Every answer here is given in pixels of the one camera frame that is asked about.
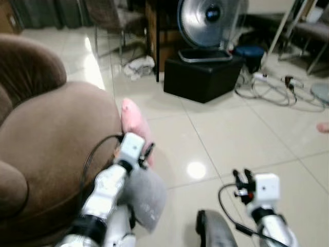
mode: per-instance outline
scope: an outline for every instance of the brown upholstered chair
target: brown upholstered chair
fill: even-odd
[[[86,157],[120,131],[107,92],[66,82],[62,62],[43,46],[0,35],[0,246],[56,242],[79,211]],[[85,192],[116,145],[97,151]]]
[[[119,56],[122,64],[122,48],[125,46],[125,34],[144,34],[146,19],[144,13],[129,11],[122,0],[86,0],[87,9],[95,24],[95,50],[98,53],[98,27],[108,33],[120,34]]]

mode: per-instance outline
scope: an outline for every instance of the pink stuffed toy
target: pink stuffed toy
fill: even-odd
[[[139,107],[130,99],[125,98],[121,107],[121,124],[124,133],[132,132],[145,139],[143,153],[153,142],[151,129],[147,120],[142,116]],[[153,154],[151,153],[147,159],[149,166],[153,166]]]

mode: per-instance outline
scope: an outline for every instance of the white cloth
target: white cloth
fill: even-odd
[[[153,58],[146,56],[143,58],[135,59],[128,63],[124,68],[123,72],[126,76],[130,77],[131,80],[135,81],[142,76],[149,75],[155,66]]]

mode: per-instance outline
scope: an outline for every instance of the chair armrest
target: chair armrest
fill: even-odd
[[[26,202],[27,182],[20,171],[0,161],[0,219],[13,216]]]
[[[13,107],[66,82],[60,58],[28,39],[0,34],[0,84]]]

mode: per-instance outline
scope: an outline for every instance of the black storage box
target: black storage box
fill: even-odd
[[[164,67],[164,91],[205,103],[235,87],[244,64],[242,57],[228,62],[186,63],[180,58],[167,59]]]

